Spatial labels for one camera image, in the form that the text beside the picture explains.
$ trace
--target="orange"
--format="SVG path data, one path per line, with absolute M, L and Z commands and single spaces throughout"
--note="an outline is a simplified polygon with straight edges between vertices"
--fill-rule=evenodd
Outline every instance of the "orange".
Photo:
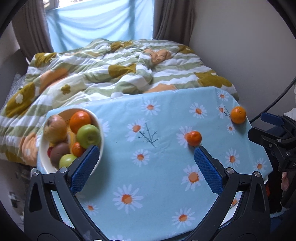
M 202 135 L 198 131 L 191 131 L 187 134 L 186 140 L 190 146 L 198 146 L 202 142 Z
M 78 111 L 72 115 L 69 126 L 71 131 L 76 134 L 80 127 L 91 124 L 91 117 L 85 111 Z
M 242 124 L 246 118 L 246 110 L 241 106 L 234 107 L 230 112 L 230 119 L 235 124 Z
M 72 146 L 72 153 L 76 157 L 81 157 L 82 154 L 85 152 L 85 149 L 80 146 L 79 142 L 75 142 Z

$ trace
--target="cord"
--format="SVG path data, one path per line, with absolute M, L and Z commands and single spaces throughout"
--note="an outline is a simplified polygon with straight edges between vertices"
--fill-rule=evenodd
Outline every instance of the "cord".
M 274 102 L 272 102 L 264 111 L 262 111 L 259 115 L 257 115 L 256 117 L 254 117 L 253 119 L 250 120 L 250 123 L 254 122 L 255 120 L 257 120 L 262 113 L 267 112 L 270 110 L 270 108 L 272 108 L 288 91 L 289 89 L 292 88 L 292 86 L 296 83 L 296 76 L 293 79 L 293 81 L 288 85 L 288 87 L 283 91 L 283 93 L 280 94 L 279 97 L 276 98 L 276 100 Z

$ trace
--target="flower stem print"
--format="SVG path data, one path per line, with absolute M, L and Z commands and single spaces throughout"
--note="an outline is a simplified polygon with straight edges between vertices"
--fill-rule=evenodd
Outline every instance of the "flower stem print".
M 146 131 L 148 132 L 148 136 L 145 135 L 145 131 L 140 131 L 139 133 L 142 135 L 141 137 L 137 137 L 138 138 L 144 138 L 144 140 L 142 140 L 142 142 L 149 142 L 151 143 L 152 146 L 155 147 L 155 145 L 153 144 L 154 142 L 156 142 L 158 139 L 153 140 L 155 134 L 157 134 L 157 131 L 155 131 L 152 135 L 150 134 L 150 128 L 148 128 L 147 123 L 145 123 L 146 126 Z
M 229 111 L 226 109 L 226 107 L 224 107 L 224 109 L 226 110 L 226 111 L 224 111 L 224 116 L 227 116 L 229 119 L 230 119 L 230 114 L 229 114 Z

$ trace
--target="brown curtain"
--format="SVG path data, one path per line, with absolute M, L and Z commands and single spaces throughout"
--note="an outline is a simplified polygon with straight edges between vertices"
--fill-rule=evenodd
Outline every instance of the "brown curtain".
M 53 52 L 42 0 L 28 0 L 14 16 L 12 25 L 20 49 L 29 61 L 37 53 Z
M 195 0 L 155 0 L 153 39 L 189 45 Z

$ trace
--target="bowl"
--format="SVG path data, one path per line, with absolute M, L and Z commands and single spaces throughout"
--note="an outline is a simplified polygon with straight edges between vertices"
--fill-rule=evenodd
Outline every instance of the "bowl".
M 97 164 L 95 165 L 93 171 L 91 172 L 91 175 L 93 174 L 93 172 L 95 171 L 95 169 L 97 168 L 100 160 L 101 160 L 101 157 L 102 157 L 102 154 L 103 154 L 103 148 L 104 148 L 104 133 L 103 133 L 103 128 L 98 120 L 98 118 L 95 116 L 95 114 L 87 109 L 84 109 L 84 108 L 72 108 L 72 109 L 67 109 L 67 110 L 64 110 L 62 112 L 60 112 L 58 115 L 60 117 L 62 117 L 67 125 L 69 124 L 69 121 L 70 121 L 70 118 L 71 116 L 78 112 L 78 111 L 85 111 L 89 114 L 89 116 L 91 117 L 91 124 L 96 126 L 99 130 L 100 130 L 100 135 L 101 135 L 101 145 L 99 146 L 99 149 L 100 149 L 100 156 L 99 156 L 99 160 L 97 162 Z M 74 134 L 71 132 L 68 132 L 68 142 L 72 141 L 73 142 L 73 138 L 74 138 Z M 43 165 L 43 168 L 45 170 L 46 173 L 54 173 L 54 172 L 57 172 L 58 169 L 56 167 L 54 167 L 47 155 L 47 150 L 49 148 L 49 141 L 47 141 L 44 137 L 43 137 L 43 134 L 41 136 L 41 141 L 40 141 L 40 145 L 39 145 L 39 157 L 40 157 L 40 161 L 41 161 L 41 164 Z

